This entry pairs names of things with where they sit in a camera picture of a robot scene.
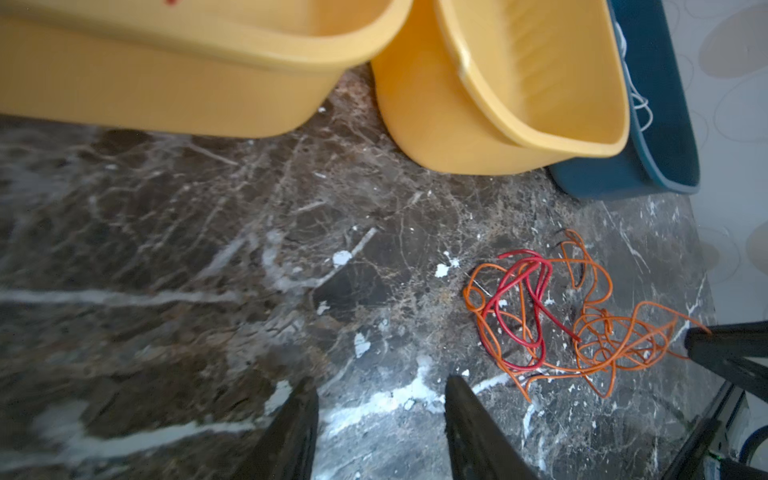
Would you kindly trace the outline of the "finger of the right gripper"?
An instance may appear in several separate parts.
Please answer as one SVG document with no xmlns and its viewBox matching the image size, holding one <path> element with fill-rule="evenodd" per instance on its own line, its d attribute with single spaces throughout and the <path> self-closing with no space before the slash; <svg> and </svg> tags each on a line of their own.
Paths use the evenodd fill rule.
<svg viewBox="0 0 768 480">
<path fill-rule="evenodd" d="M 687 330 L 688 357 L 746 392 L 767 402 L 767 322 Z"/>
</svg>

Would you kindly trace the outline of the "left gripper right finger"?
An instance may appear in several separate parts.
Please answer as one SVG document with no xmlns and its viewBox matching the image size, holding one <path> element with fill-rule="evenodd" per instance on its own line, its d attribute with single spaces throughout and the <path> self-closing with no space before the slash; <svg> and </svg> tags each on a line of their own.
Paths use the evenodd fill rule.
<svg viewBox="0 0 768 480">
<path fill-rule="evenodd" d="M 446 381 L 445 422 L 453 479 L 538 479 L 460 375 Z"/>
</svg>

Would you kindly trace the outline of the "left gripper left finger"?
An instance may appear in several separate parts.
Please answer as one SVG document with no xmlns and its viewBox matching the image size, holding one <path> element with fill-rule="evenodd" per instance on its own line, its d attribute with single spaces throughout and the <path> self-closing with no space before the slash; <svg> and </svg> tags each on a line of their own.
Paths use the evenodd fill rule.
<svg viewBox="0 0 768 480">
<path fill-rule="evenodd" d="M 304 377 L 231 479 L 311 479 L 318 423 L 317 388 Z"/>
</svg>

